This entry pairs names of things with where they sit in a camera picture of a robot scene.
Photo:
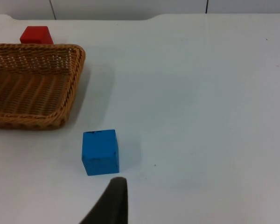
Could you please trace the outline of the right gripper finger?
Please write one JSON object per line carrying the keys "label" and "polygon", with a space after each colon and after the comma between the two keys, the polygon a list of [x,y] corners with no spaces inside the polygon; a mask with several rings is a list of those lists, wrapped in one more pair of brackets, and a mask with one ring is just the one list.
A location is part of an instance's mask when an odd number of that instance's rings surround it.
{"label": "right gripper finger", "polygon": [[127,224],[128,188],[123,177],[112,178],[80,224]]}

